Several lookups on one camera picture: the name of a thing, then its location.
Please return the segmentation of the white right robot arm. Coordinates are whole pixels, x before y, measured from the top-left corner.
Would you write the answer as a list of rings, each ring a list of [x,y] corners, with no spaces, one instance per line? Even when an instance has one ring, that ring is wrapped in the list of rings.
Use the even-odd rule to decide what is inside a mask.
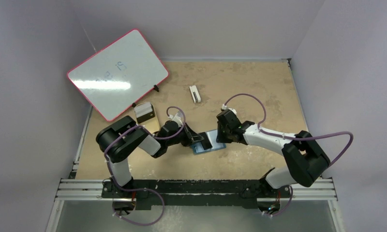
[[[267,197],[273,196],[283,186],[300,184],[310,187],[330,166],[327,154],[307,131],[276,137],[274,130],[259,127],[251,121],[240,122],[230,109],[221,111],[216,117],[218,142],[253,145],[283,156],[286,166],[273,168],[261,178],[260,190]]]

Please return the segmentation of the black credit card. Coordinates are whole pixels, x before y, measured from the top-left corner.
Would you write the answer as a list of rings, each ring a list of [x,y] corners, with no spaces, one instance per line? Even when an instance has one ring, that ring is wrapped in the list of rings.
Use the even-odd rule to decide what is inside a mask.
[[[199,135],[201,135],[203,137],[203,140],[201,140],[200,143],[201,143],[201,146],[204,150],[208,150],[208,149],[213,148],[213,145],[211,144],[211,141],[210,141],[206,132],[202,132]]]

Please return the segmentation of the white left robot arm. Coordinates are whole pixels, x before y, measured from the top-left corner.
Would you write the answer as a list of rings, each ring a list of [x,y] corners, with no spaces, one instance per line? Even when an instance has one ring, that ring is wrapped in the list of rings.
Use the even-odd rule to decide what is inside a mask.
[[[172,145],[188,147],[207,140],[204,133],[196,133],[179,119],[166,121],[159,131],[151,134],[130,116],[104,128],[96,136],[96,142],[104,152],[111,179],[115,182],[114,192],[122,198],[130,196],[133,191],[128,157],[134,150],[140,148],[153,158],[159,158]]]

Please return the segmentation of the blue card holder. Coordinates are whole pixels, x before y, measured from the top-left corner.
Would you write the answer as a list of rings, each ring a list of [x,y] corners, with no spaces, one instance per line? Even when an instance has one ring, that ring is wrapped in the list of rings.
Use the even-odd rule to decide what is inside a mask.
[[[191,145],[191,149],[195,155],[226,148],[225,143],[219,143],[216,141],[218,135],[217,129],[201,132],[199,135],[203,138],[203,140]]]

